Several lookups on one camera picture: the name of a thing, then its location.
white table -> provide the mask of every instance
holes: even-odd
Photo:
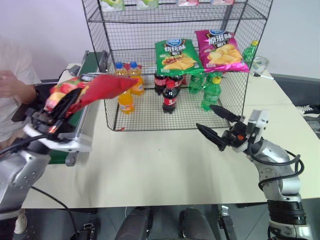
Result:
[[[70,77],[65,71],[61,81]],[[264,138],[301,154],[302,197],[320,197],[320,141],[274,80],[249,78],[243,114],[254,109],[270,110]],[[198,130],[114,132],[101,101],[92,147],[74,167],[47,166],[35,186],[69,208],[265,201],[254,164],[230,147],[220,152]],[[23,207],[61,206],[31,189]]]

wire mesh shelf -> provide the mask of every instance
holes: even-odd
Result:
[[[96,54],[106,51],[107,69],[115,72],[115,63],[136,61],[142,66],[145,93],[134,96],[135,111],[119,110],[118,100],[105,100],[107,125],[114,131],[155,131],[195,129],[196,123],[210,128],[226,128],[229,123],[201,108],[203,91],[190,94],[182,88],[177,108],[163,113],[162,97],[153,90],[156,71],[155,43],[167,39],[191,39],[196,51],[196,30],[222,29],[235,33],[240,52],[252,40],[261,40],[272,0],[236,0],[231,6],[217,6],[200,0],[198,6],[177,6],[175,0],[159,0],[155,9],[138,10],[136,0],[124,0],[124,11],[101,11],[99,0],[82,0],[92,46]],[[219,105],[241,115],[246,96],[248,73],[228,72],[221,82]]]

white shirt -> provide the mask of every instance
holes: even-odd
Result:
[[[26,49],[0,36],[0,70],[11,70],[26,85],[39,84],[41,81],[31,62],[31,54]],[[20,103],[14,97],[0,97],[0,142],[9,139],[16,130],[24,126],[21,121],[11,121],[19,106]]]

green chip bag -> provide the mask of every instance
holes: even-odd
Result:
[[[156,73],[165,76],[197,74],[204,71],[190,39],[170,39],[155,44]]]

blue bottle cap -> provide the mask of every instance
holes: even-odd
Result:
[[[136,61],[130,62],[130,67],[132,67],[133,69],[137,68],[138,67],[137,62]]]
[[[116,69],[122,69],[122,67],[123,67],[122,62],[118,61],[118,62],[115,63],[115,68]]]

